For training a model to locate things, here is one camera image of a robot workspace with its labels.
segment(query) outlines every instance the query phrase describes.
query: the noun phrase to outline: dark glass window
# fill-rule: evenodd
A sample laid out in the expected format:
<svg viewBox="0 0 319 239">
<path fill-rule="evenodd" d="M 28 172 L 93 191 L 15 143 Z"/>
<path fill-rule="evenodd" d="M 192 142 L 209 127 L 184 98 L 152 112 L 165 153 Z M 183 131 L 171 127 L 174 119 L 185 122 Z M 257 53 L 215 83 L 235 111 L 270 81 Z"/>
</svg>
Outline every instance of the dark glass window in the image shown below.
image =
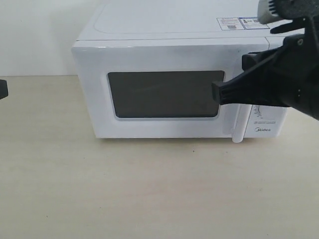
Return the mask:
<svg viewBox="0 0 319 239">
<path fill-rule="evenodd" d="M 206 118 L 218 114 L 211 83 L 223 71 L 112 72 L 108 74 L 119 118 Z"/>
</svg>

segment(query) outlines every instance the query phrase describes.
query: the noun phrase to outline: white microwave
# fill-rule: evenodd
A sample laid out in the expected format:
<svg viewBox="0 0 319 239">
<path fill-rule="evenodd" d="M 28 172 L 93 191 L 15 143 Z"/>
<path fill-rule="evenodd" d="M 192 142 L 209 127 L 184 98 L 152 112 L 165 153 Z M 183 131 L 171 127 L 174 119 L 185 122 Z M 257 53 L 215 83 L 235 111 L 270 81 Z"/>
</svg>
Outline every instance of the white microwave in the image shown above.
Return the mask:
<svg viewBox="0 0 319 239">
<path fill-rule="evenodd" d="M 286 108 L 212 98 L 249 52 L 282 45 L 257 0 L 109 0 L 72 48 L 98 138 L 275 137 Z"/>
</svg>

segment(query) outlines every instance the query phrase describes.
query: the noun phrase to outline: sticker on microwave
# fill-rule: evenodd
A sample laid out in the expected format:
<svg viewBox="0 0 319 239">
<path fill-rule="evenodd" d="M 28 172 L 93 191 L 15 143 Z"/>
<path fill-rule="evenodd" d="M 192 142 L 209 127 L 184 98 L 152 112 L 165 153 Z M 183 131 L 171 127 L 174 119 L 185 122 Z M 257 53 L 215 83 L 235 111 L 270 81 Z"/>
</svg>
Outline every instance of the sticker on microwave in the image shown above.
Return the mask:
<svg viewBox="0 0 319 239">
<path fill-rule="evenodd" d="M 217 19 L 223 31 L 245 30 L 244 26 L 237 17 L 224 17 Z"/>
<path fill-rule="evenodd" d="M 269 29 L 269 26 L 261 24 L 257 17 L 240 17 L 239 20 L 245 30 Z"/>
</svg>

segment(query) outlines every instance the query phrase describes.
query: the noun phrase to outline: white wall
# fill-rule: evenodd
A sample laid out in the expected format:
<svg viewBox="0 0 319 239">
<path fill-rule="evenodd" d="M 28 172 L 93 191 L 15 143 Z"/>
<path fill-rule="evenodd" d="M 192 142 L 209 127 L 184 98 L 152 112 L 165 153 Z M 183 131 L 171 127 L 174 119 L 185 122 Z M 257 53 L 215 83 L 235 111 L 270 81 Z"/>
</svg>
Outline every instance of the white wall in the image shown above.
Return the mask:
<svg viewBox="0 0 319 239">
<path fill-rule="evenodd" d="M 70 48 L 100 0 L 1 0 L 0 76 L 74 75 Z"/>
</svg>

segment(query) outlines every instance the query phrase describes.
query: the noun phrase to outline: light wood tabletop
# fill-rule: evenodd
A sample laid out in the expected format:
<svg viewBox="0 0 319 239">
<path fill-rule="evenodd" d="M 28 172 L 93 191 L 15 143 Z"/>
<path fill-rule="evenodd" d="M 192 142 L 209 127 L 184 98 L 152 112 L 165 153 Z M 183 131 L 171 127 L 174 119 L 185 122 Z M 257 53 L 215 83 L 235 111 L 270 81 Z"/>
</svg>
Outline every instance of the light wood tabletop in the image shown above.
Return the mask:
<svg viewBox="0 0 319 239">
<path fill-rule="evenodd" d="M 96 139 L 77 77 L 4 77 L 1 239 L 316 239 L 319 122 L 273 139 Z"/>
</svg>

